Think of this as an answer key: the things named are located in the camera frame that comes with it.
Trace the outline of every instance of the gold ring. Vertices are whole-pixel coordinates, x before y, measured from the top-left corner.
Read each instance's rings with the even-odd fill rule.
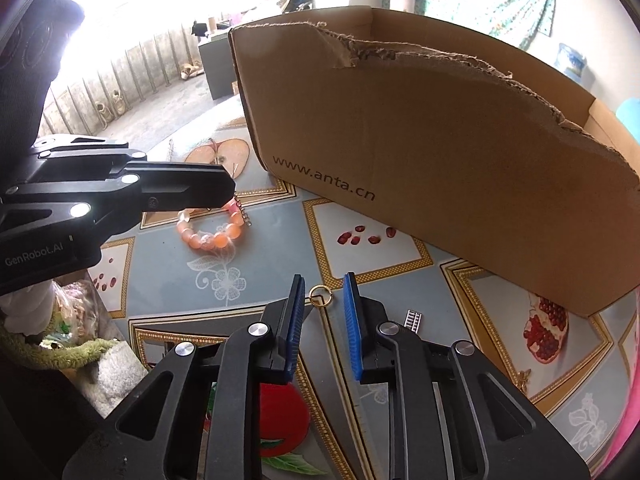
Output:
[[[316,294],[319,290],[327,293],[329,299],[325,300],[325,294]],[[309,291],[309,302],[316,308],[324,308],[331,304],[334,300],[334,294],[326,285],[316,285]]]

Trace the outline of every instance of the pink plastic edge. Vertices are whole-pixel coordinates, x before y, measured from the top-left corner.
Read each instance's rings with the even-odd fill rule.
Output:
[[[640,322],[640,287],[636,288],[636,310],[638,316],[636,317],[636,327]],[[640,421],[640,366],[638,361],[640,360],[640,344],[636,345],[636,362],[633,365],[631,387],[629,388],[628,398],[626,400],[625,411],[620,418],[618,428],[609,447],[607,457],[602,461],[602,464],[598,468],[598,473],[602,471],[615,457],[622,446],[624,446],[626,440],[631,436],[632,431],[638,425]]]

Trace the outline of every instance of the orange bead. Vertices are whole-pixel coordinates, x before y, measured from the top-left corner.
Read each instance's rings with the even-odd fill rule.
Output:
[[[221,249],[229,244],[229,238],[224,233],[216,233],[213,235],[213,244]]]
[[[189,240],[191,239],[191,236],[193,236],[195,233],[193,231],[193,229],[185,229],[184,231],[182,231],[182,234],[180,235],[182,237],[182,240],[184,240],[185,242],[189,243]]]
[[[244,218],[242,218],[242,213],[236,211],[235,213],[231,213],[231,223],[236,225],[244,224]]]
[[[241,232],[240,226],[236,224],[227,224],[225,227],[225,233],[231,240],[238,238]]]
[[[213,243],[213,235],[203,235],[200,243],[205,251],[210,251],[216,246],[215,243]]]
[[[191,235],[191,238],[189,238],[189,247],[192,249],[199,249],[201,245],[202,242],[200,241],[200,236],[197,234]]]
[[[188,228],[189,228],[189,224],[188,224],[187,222],[185,222],[184,220],[180,220],[180,221],[175,225],[175,228],[176,228],[176,229],[178,229],[178,232],[179,232],[180,234],[182,234],[182,233],[183,233],[183,231],[184,231],[185,229],[188,229]]]

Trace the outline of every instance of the beaded bracelet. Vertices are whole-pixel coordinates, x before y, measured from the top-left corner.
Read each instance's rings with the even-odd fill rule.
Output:
[[[222,249],[233,243],[233,240],[240,236],[242,226],[245,224],[250,226],[251,222],[236,196],[223,205],[222,209],[229,212],[230,222],[226,224],[221,231],[216,233],[199,233],[194,231],[194,229],[189,227],[189,221],[195,209],[187,208],[180,211],[178,213],[176,229],[182,241],[187,243],[192,249],[204,249],[206,251]]]

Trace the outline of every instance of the cardboard box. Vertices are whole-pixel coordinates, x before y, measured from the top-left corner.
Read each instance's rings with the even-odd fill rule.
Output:
[[[230,42],[274,175],[580,316],[640,282],[640,146],[552,67],[370,7],[277,16]]]

